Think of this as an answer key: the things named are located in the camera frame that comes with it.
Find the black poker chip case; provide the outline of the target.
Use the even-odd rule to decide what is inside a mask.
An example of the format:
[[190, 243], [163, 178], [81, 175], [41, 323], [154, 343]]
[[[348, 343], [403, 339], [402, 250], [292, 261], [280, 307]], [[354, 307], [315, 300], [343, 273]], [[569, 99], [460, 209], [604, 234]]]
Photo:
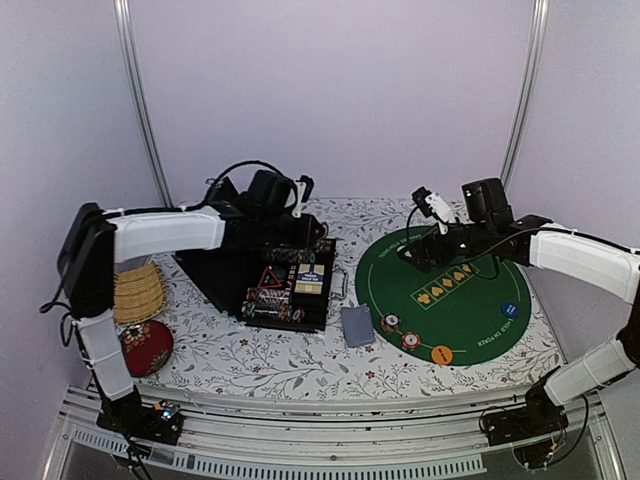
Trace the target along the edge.
[[336, 241], [329, 227], [301, 210], [313, 190], [261, 169], [244, 192], [229, 177], [205, 195], [227, 221], [223, 245], [182, 250], [173, 258], [220, 312], [248, 326], [307, 333], [326, 328]]

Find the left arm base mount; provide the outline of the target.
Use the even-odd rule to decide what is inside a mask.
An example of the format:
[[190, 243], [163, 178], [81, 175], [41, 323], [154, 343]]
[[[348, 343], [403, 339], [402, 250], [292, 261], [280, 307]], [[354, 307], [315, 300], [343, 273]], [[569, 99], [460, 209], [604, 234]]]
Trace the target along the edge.
[[145, 406], [137, 391], [118, 400], [103, 400], [96, 425], [127, 438], [176, 446], [184, 416], [179, 404], [160, 400]]

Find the orange big blind button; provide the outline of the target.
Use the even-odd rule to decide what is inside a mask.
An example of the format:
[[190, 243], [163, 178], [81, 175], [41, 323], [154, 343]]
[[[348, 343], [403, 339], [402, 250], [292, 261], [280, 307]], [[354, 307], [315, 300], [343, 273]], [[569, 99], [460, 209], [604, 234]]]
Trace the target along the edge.
[[453, 351], [444, 345], [439, 345], [431, 350], [432, 361], [437, 365], [450, 365], [454, 359]]

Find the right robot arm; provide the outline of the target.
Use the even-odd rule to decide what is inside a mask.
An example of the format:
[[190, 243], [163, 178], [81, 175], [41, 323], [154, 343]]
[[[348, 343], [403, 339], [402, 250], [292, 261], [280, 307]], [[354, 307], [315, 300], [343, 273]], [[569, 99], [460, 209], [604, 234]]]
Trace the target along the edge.
[[518, 412], [517, 427], [537, 436], [556, 408], [638, 369], [639, 251], [544, 216], [516, 218], [498, 178], [467, 183], [462, 193], [466, 220], [439, 194], [413, 192], [416, 210], [437, 225], [402, 247], [400, 257], [422, 272], [486, 255], [530, 269], [570, 355], [528, 390]]

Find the purple black chip stack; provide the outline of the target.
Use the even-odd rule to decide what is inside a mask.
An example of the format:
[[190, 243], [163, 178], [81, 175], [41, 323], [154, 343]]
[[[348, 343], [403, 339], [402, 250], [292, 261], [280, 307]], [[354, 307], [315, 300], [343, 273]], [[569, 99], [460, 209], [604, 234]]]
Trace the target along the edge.
[[401, 325], [401, 318], [393, 313], [381, 318], [381, 327], [387, 333], [397, 333]]

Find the blue small blind button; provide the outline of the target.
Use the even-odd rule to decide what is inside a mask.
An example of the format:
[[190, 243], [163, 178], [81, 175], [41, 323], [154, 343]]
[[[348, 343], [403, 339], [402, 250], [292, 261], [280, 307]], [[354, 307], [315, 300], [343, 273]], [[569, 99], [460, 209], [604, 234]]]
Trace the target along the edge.
[[501, 305], [502, 314], [509, 319], [515, 319], [520, 315], [520, 308], [512, 302], [505, 302]]

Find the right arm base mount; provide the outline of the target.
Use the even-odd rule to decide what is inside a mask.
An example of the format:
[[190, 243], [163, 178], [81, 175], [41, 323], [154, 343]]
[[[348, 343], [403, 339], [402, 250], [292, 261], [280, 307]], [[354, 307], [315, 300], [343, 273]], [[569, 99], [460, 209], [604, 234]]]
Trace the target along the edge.
[[544, 441], [516, 447], [516, 461], [529, 470], [548, 467], [558, 452], [569, 426], [564, 408], [544, 395], [528, 395], [518, 408], [491, 407], [479, 418], [479, 428], [490, 446], [531, 440], [548, 435]]

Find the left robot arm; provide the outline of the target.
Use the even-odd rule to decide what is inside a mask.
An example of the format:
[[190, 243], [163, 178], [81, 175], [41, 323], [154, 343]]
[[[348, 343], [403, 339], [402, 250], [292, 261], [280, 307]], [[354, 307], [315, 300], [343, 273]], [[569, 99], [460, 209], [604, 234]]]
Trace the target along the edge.
[[81, 205], [57, 259], [58, 291], [67, 300], [84, 361], [111, 419], [128, 434], [148, 426], [148, 412], [135, 398], [117, 327], [127, 308], [145, 321], [166, 301], [160, 272], [124, 265], [156, 254], [180, 251], [242, 251], [264, 247], [308, 248], [326, 232], [302, 207], [314, 189], [312, 178], [285, 176], [257, 165], [247, 189], [233, 188], [223, 172], [196, 204], [178, 207], [103, 209]]

